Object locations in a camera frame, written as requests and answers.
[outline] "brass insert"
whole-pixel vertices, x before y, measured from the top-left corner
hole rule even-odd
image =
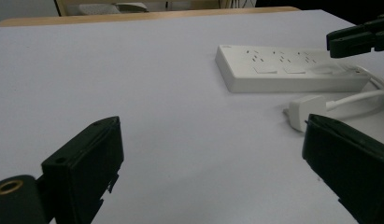
[[[22,180],[9,180],[6,183],[0,185],[0,195],[5,195],[16,191],[22,186]]]

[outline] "white power strip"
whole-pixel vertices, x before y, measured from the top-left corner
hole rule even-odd
[[[215,61],[230,92],[360,91],[371,77],[324,49],[219,45]]]

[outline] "wooden table edge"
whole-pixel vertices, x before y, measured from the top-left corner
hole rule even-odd
[[[157,20],[157,19],[193,17],[193,16],[272,13],[272,12],[286,12],[286,11],[299,11],[299,10],[300,9],[297,7],[249,7],[249,8],[223,8],[223,9],[201,9],[201,10],[186,10],[186,11],[127,13],[127,14],[93,15],[93,16],[13,18],[13,19],[0,21],[0,27],[60,25],[60,24],[78,24],[78,23],[92,23],[92,22],[109,22],[109,21],[142,21],[142,20]]]

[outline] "white tabletop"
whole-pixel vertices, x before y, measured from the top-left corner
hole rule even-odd
[[[125,162],[93,223],[357,223],[302,159],[282,110],[305,93],[230,93],[218,45],[326,49],[320,10],[0,28],[0,180],[119,116]],[[384,52],[351,59],[384,77]],[[324,93],[336,99],[351,93]],[[331,116],[384,143],[384,110]]]

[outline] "power outlet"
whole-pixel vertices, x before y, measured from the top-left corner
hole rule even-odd
[[[215,61],[231,92],[360,91],[371,77],[324,49],[219,45]]]

